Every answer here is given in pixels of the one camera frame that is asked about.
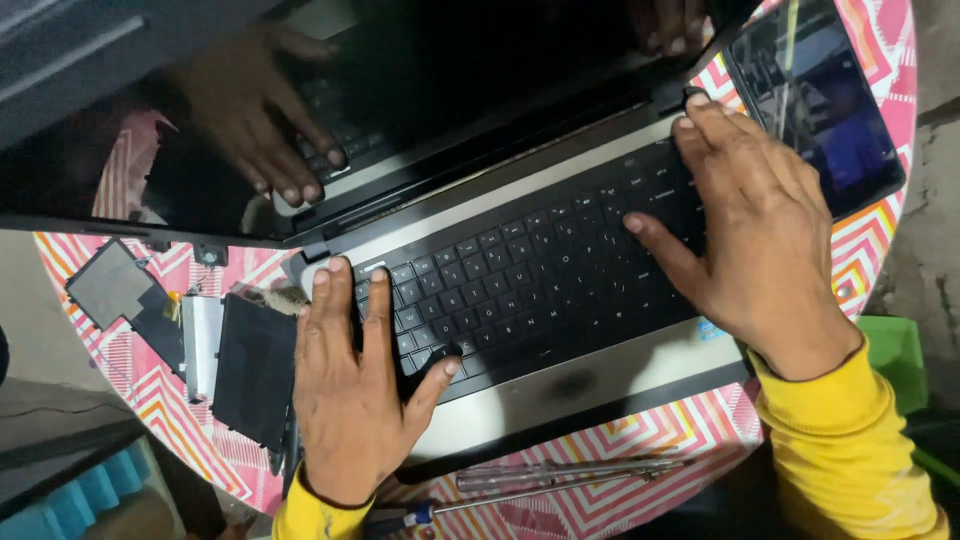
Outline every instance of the laptop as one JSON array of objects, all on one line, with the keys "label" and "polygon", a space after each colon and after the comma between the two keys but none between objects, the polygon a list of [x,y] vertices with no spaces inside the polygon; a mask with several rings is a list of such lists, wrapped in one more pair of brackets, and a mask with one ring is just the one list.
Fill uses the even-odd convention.
[{"label": "laptop", "polygon": [[[621,219],[652,213],[704,252],[703,208],[670,127],[687,81],[725,48],[728,58],[769,49],[763,54],[775,61],[752,64],[762,77],[738,71],[750,82],[738,88],[761,92],[748,106],[788,104],[797,140],[826,140],[839,125],[823,108],[819,123],[794,112],[806,110],[814,84],[806,71],[778,67],[784,43],[835,33],[832,3],[801,3],[828,16],[784,39],[786,15],[773,11],[757,26],[772,34],[734,50],[758,2],[707,1],[703,48],[678,57],[640,53],[618,2],[280,5],[268,16],[339,49],[324,66],[276,58],[348,158],[331,167],[286,129],[324,185],[319,204],[295,208],[275,193],[267,200],[227,165],[163,77],[163,65],[182,59],[172,47],[146,77],[0,152],[0,185],[11,194],[0,202],[0,227],[302,248],[284,269],[307,295],[317,269],[343,255],[353,264],[358,324],[370,272],[387,267],[401,398],[431,362],[464,358],[397,471],[405,482],[433,478],[750,376],[733,339],[698,316]],[[104,58],[111,54],[105,46]],[[817,54],[816,65],[835,60]],[[875,126],[868,101],[857,111]],[[751,113],[779,129],[782,116]],[[154,137],[156,155],[149,173],[118,186],[101,172],[122,130]],[[838,212],[902,185],[889,137],[875,135],[885,168],[857,169],[853,184],[869,189]],[[829,161],[821,174],[831,179]]]}]

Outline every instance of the spacebar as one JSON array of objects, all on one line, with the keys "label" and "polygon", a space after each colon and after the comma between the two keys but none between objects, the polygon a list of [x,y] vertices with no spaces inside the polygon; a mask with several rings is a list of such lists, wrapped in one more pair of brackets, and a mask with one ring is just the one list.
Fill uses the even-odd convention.
[{"label": "spacebar", "polygon": [[440,403],[534,373],[594,350],[595,345],[542,332],[464,358],[468,378],[451,384]]}]

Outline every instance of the cable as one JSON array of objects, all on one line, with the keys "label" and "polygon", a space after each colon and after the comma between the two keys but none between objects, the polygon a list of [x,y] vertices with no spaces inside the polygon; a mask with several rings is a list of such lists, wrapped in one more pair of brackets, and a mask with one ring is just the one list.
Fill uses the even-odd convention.
[{"label": "cable", "polygon": [[15,412],[14,414],[8,414],[8,415],[6,415],[6,416],[0,416],[0,420],[7,420],[8,418],[19,418],[19,417],[21,417],[21,416],[27,416],[28,414],[33,414],[33,413],[35,413],[35,412],[40,412],[40,411],[43,411],[43,410],[48,410],[48,411],[50,411],[50,412],[62,412],[62,413],[64,413],[64,414],[83,414],[83,413],[85,413],[85,412],[90,412],[91,410],[96,410],[96,409],[98,409],[98,408],[100,408],[100,407],[104,407],[104,406],[108,406],[108,407],[110,407],[110,408],[119,410],[119,411],[121,411],[121,412],[133,412],[131,409],[126,409],[126,408],[123,408],[123,407],[119,407],[119,406],[114,405],[114,404],[99,404],[99,405],[94,405],[94,406],[89,407],[89,408],[82,408],[82,409],[78,409],[78,410],[69,410],[69,409],[65,409],[65,408],[56,408],[56,407],[52,407],[52,406],[39,406],[39,407],[37,407],[37,408],[31,408],[31,409],[29,409],[29,410],[24,410],[24,411],[20,411],[20,412]]}]

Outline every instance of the sticker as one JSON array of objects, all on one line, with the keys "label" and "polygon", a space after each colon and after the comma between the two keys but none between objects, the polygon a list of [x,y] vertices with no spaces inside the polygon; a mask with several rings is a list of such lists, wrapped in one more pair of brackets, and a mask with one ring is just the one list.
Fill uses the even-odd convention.
[{"label": "sticker", "polygon": [[713,323],[701,317],[701,321],[697,323],[697,330],[700,331],[700,340],[701,341],[710,341],[716,337],[722,337],[727,335],[725,331],[718,329]]}]

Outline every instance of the fingernail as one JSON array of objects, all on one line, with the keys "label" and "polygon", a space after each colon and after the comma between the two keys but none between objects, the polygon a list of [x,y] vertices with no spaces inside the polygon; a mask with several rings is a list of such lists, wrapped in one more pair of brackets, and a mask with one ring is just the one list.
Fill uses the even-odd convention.
[{"label": "fingernail", "polygon": [[444,373],[446,373],[451,377],[456,375],[457,371],[459,370],[460,370],[460,362],[457,360],[450,360],[449,362],[446,363],[446,366],[444,366]]},{"label": "fingernail", "polygon": [[710,98],[703,92],[697,92],[687,98],[686,102],[694,107],[702,107],[710,102]]},{"label": "fingernail", "polygon": [[347,162],[347,157],[344,156],[344,153],[339,150],[331,150],[326,153],[326,160],[333,163],[335,166],[342,167]]},{"label": "fingernail", "polygon": [[670,43],[670,52],[675,55],[681,55],[686,52],[686,41],[682,37],[675,37]]},{"label": "fingernail", "polygon": [[643,229],[643,221],[633,213],[629,213],[623,218],[623,226],[633,234],[639,233]]}]

